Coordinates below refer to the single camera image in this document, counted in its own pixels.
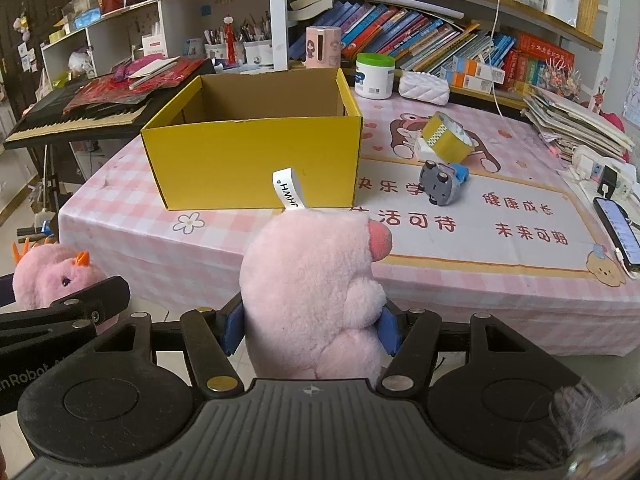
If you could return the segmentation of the grey blue toy car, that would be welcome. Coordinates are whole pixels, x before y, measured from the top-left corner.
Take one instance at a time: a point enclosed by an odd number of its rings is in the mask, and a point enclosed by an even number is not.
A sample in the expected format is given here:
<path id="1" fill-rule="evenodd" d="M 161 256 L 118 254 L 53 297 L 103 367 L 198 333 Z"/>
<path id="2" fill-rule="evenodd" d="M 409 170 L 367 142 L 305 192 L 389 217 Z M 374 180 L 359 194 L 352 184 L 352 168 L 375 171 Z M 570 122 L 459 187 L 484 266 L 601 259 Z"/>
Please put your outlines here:
<path id="1" fill-rule="evenodd" d="M 431 204 L 447 206 L 457 200 L 468 177 L 469 169 L 465 166 L 427 159 L 420 172 L 419 185 Z"/>

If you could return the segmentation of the pink plush with orange spikes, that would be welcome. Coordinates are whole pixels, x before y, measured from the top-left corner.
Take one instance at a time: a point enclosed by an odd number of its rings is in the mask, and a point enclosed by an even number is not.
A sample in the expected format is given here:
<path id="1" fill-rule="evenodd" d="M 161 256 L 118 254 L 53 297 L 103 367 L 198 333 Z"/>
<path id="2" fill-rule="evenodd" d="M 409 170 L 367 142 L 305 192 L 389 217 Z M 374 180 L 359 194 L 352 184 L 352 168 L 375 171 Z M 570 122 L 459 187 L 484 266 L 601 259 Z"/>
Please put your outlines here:
<path id="1" fill-rule="evenodd" d="M 16 303 L 23 310 L 47 308 L 61 298 L 107 279 L 88 252 L 78 252 L 60 243 L 22 247 L 12 244 L 15 263 L 12 287 Z"/>

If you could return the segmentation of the white quilted purse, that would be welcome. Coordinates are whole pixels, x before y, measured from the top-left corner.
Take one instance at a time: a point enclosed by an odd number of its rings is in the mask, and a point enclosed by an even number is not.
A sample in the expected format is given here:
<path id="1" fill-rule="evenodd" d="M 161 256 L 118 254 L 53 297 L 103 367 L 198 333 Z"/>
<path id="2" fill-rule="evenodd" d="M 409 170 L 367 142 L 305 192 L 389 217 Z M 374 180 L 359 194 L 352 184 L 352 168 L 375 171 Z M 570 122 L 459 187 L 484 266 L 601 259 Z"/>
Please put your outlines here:
<path id="1" fill-rule="evenodd" d="M 398 82 L 398 93 L 408 100 L 445 106 L 449 102 L 450 88 L 445 79 L 434 75 L 403 72 Z"/>

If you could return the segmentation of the black phone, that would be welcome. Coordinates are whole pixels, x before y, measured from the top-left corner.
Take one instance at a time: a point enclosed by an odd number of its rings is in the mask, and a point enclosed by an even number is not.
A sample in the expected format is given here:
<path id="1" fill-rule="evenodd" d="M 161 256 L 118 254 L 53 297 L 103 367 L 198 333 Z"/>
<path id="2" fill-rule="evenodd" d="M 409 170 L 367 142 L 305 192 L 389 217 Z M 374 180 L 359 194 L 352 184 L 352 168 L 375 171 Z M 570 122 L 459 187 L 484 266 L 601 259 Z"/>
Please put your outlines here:
<path id="1" fill-rule="evenodd" d="M 623 209 L 614 200 L 601 196 L 593 199 L 593 207 L 596 211 L 605 231 L 620 251 L 623 263 L 629 271 L 638 272 L 640 266 L 640 245 L 636 234 L 631 229 Z"/>

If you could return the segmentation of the black electronic keyboard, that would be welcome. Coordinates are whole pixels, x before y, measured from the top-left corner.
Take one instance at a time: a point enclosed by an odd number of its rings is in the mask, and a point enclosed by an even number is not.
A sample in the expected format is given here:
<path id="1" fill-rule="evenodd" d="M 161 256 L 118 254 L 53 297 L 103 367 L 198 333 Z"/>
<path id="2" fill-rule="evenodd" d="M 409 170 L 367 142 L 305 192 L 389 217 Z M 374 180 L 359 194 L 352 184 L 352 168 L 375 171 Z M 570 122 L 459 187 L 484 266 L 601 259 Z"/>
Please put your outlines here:
<path id="1" fill-rule="evenodd" d="M 137 104 L 88 104 L 66 112 L 64 108 L 89 83 L 54 90 L 18 121 L 3 147 L 17 150 L 56 142 L 130 140 L 189 82 L 213 73 L 209 60 L 194 61 L 192 65 L 191 73 L 175 87 L 154 90 Z"/>

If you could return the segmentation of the white cube box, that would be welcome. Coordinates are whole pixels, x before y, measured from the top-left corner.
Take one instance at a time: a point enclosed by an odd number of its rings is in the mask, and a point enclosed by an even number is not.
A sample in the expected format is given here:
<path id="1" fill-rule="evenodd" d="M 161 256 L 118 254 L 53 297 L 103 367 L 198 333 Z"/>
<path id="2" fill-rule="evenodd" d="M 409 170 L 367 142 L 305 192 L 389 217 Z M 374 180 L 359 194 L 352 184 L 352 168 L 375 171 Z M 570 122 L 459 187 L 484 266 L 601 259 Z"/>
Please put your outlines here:
<path id="1" fill-rule="evenodd" d="M 445 161 L 437 154 L 422 138 L 419 136 L 416 139 L 416 147 L 414 148 L 414 154 L 416 155 L 416 159 L 419 162 L 426 162 L 427 160 L 431 160 L 432 162 L 441 162 L 442 164 Z"/>

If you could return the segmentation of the white power strip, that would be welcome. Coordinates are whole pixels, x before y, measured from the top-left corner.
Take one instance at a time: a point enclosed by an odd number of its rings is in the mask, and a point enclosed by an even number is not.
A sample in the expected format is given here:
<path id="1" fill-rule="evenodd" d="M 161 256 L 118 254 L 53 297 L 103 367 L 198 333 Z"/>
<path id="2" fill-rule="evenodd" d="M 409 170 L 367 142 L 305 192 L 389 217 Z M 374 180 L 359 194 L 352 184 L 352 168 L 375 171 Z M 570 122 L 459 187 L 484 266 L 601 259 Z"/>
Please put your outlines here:
<path id="1" fill-rule="evenodd" d="M 592 181 L 597 185 L 603 166 L 618 172 L 617 188 L 611 200 L 626 200 L 634 192 L 637 170 L 629 162 L 606 157 L 585 145 L 573 148 L 572 170 L 579 181 Z"/>

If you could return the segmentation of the stack of papers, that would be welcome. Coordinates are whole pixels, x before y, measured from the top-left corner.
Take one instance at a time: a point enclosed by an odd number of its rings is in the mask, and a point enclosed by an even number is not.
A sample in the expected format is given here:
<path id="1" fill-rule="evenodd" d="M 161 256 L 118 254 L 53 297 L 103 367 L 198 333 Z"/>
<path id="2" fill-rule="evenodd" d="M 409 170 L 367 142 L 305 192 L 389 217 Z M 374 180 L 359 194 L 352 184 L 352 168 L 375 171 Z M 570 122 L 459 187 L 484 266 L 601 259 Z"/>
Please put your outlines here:
<path id="1" fill-rule="evenodd" d="M 612 122 L 562 96 L 533 88 L 523 101 L 521 115 L 564 158 L 569 158 L 578 146 L 618 160 L 627 160 L 634 149 L 634 141 Z"/>

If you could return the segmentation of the orange white carton upper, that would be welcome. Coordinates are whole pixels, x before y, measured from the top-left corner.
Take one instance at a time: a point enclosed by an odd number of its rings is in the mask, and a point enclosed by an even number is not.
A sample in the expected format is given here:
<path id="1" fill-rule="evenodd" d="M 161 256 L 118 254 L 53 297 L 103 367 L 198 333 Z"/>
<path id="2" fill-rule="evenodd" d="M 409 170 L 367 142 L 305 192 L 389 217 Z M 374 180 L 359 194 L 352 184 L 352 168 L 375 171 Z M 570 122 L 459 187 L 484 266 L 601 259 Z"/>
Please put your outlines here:
<path id="1" fill-rule="evenodd" d="M 506 80 L 506 72 L 501 68 L 469 60 L 468 58 L 460 58 L 460 56 L 454 57 L 452 69 L 456 73 L 477 77 L 494 84 L 503 84 Z"/>

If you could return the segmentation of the yellow tape roll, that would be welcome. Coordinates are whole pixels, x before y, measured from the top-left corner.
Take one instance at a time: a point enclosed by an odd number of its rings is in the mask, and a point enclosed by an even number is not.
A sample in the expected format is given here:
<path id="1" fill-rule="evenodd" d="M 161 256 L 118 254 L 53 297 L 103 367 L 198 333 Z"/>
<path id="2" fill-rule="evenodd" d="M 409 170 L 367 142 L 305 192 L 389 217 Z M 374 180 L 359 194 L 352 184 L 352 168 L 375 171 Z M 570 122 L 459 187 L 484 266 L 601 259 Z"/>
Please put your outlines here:
<path id="1" fill-rule="evenodd" d="M 452 118 L 436 112 L 422 130 L 426 145 L 444 162 L 460 164 L 474 150 L 471 138 Z"/>

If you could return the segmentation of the yellow cardboard box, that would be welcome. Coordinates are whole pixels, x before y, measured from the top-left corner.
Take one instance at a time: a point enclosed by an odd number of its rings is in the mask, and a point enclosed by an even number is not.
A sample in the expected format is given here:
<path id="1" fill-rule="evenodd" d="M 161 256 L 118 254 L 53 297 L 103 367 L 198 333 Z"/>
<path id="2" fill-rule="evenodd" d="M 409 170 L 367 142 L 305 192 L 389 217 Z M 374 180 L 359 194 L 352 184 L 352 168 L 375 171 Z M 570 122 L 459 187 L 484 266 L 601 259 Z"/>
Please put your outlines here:
<path id="1" fill-rule="evenodd" d="M 195 77 L 142 129 L 169 210 L 279 208 L 291 168 L 312 208 L 355 199 L 362 116 L 339 68 Z"/>

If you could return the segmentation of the pink pig plush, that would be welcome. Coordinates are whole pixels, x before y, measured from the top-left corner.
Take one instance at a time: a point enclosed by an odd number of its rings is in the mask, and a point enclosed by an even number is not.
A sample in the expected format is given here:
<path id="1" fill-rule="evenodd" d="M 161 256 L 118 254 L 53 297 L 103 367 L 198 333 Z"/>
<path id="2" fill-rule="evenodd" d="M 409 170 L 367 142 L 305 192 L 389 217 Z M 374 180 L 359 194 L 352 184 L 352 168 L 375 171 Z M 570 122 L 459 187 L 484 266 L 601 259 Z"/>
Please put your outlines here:
<path id="1" fill-rule="evenodd" d="M 376 382 L 382 344 L 375 324 L 386 304 L 373 263 L 392 233 L 364 212 L 305 205 L 292 168 L 272 185 L 284 206 L 244 252 L 240 292 L 248 357 L 260 378 Z"/>

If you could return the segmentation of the red dictionary books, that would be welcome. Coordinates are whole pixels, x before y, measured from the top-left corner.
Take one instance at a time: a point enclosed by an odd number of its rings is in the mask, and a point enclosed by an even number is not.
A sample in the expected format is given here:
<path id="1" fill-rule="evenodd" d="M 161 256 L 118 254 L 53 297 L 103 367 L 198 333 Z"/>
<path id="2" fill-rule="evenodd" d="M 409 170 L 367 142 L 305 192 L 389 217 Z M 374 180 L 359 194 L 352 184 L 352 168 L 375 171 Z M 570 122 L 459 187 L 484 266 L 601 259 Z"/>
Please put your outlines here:
<path id="1" fill-rule="evenodd" d="M 539 86 L 549 67 L 566 73 L 574 66 L 574 53 L 528 32 L 518 32 L 502 66 L 506 72 L 502 88 L 522 93 L 526 87 Z"/>

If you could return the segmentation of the red packets pile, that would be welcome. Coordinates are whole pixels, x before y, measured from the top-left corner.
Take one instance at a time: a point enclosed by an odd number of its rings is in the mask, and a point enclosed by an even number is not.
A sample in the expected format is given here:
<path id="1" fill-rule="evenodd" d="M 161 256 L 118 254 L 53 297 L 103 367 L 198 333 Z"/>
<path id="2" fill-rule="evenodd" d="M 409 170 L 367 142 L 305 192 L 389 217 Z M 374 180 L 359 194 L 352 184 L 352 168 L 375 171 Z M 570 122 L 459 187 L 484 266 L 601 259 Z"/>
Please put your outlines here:
<path id="1" fill-rule="evenodd" d="M 107 75 L 93 79 L 74 95 L 63 108 L 63 114 L 93 105 L 139 104 L 152 92 L 178 87 L 204 63 L 204 60 L 175 58 L 164 67 L 152 70 L 149 75 L 140 78 L 116 81 L 113 76 Z"/>

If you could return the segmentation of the row of books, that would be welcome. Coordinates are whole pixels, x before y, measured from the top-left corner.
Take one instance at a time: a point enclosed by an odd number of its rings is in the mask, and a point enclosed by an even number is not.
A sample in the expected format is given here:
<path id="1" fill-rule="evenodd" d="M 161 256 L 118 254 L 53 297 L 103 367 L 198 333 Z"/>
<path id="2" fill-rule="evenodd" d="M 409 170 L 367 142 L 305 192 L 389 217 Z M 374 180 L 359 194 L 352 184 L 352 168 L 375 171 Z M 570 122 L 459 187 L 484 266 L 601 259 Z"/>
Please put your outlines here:
<path id="1" fill-rule="evenodd" d="M 463 25 L 425 11 L 337 0 L 310 21 L 311 26 L 342 30 L 341 58 L 354 64 L 358 53 L 386 54 L 398 70 L 439 75 L 452 69 L 455 56 L 502 67 L 515 37 Z"/>

